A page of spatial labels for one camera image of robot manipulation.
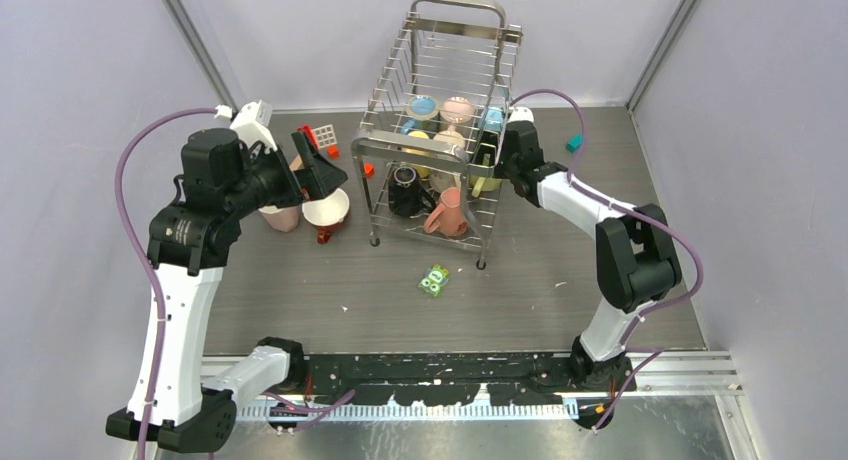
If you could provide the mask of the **yellow mug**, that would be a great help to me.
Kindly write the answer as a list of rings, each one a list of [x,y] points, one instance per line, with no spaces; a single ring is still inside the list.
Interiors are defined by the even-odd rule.
[[[484,192],[490,192],[498,189],[501,186],[502,180],[499,178],[477,178],[473,179],[472,175],[470,176],[469,186],[471,188],[471,195],[475,198],[481,196]]]

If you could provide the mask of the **dark red mug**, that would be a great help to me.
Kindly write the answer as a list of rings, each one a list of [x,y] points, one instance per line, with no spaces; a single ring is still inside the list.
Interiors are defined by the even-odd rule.
[[[304,219],[316,229],[316,241],[327,244],[332,235],[341,229],[350,213],[350,199],[342,189],[336,189],[322,200],[311,200],[302,205]]]

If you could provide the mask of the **light pink mug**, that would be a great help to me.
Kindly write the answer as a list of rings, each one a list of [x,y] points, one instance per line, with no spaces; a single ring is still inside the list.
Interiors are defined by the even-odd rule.
[[[300,208],[297,206],[285,208],[267,206],[260,208],[259,212],[269,226],[279,232],[291,232],[300,222]]]

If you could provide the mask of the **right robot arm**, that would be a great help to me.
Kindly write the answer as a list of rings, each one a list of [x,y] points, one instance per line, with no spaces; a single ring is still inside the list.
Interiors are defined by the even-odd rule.
[[[572,344],[565,374],[579,389],[609,385],[624,371],[625,345],[638,315],[681,281],[663,210],[655,204],[618,204],[564,165],[546,161],[529,120],[507,123],[503,134],[484,131],[473,161],[493,168],[495,177],[508,180],[517,195],[593,239],[602,299]]]

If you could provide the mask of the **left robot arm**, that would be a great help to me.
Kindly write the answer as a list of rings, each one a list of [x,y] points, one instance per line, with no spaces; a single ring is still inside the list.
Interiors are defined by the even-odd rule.
[[[266,337],[235,365],[201,377],[211,306],[240,236],[241,221],[266,208],[296,207],[338,191],[346,173],[309,136],[292,140],[292,169],[276,143],[248,143],[228,128],[193,133],[181,150],[181,195],[150,222],[144,266],[152,306],[141,371],[128,404],[106,420],[107,435],[153,442],[177,453],[214,453],[228,440],[240,407],[268,390],[298,392],[308,377],[301,344]]]

